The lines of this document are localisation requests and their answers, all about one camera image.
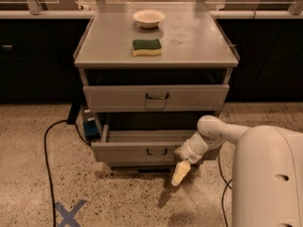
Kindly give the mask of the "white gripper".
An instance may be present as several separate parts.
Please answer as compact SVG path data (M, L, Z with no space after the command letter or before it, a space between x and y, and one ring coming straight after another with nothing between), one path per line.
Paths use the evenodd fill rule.
M197 164L209 151L209 146L203 136L195 132L188 138L181 147L177 148L174 153L178 155L183 161L176 165L172 175L171 184L178 186L181 181L189 173L191 166Z

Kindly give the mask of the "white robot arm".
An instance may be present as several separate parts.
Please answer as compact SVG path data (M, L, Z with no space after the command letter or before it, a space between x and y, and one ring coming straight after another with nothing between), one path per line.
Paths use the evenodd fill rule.
M232 170L232 227L303 227L303 133L276 126L244 127L215 116L175 150L177 186L210 150L236 146Z

